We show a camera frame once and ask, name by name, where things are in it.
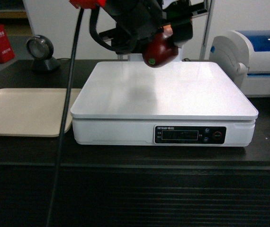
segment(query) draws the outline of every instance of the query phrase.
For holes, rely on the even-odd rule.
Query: dark table surface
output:
[[[82,88],[100,60],[77,60],[73,87]],[[1,88],[66,87],[69,63],[51,74],[31,72],[30,60],[20,60],[0,71]],[[252,142],[245,148],[79,145],[70,129],[64,139],[62,166],[269,169],[270,98],[250,98],[258,109]],[[0,137],[0,165],[52,166],[58,138]]]

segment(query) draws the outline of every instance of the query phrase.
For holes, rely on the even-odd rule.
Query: plastic tray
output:
[[[70,107],[79,92],[72,89]],[[0,136],[58,136],[65,93],[64,88],[0,89]],[[65,132],[71,124],[69,111]]]

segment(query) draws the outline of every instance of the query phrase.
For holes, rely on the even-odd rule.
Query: digital scale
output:
[[[96,65],[71,108],[90,145],[247,146],[258,111],[213,62]]]

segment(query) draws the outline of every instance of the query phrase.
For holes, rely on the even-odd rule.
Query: lcd display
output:
[[[163,130],[162,140],[198,140],[198,131]]]

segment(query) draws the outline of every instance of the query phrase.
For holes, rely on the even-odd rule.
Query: black counter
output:
[[[74,88],[99,61],[76,61]],[[0,88],[66,86],[68,61],[48,75],[30,66],[22,60],[0,71]],[[54,226],[270,226],[270,98],[250,101],[259,116],[245,148],[87,146],[70,129]],[[8,201],[0,199],[0,226],[43,226],[57,140],[0,137],[0,195],[11,193],[0,196]],[[14,218],[21,210],[32,215]]]

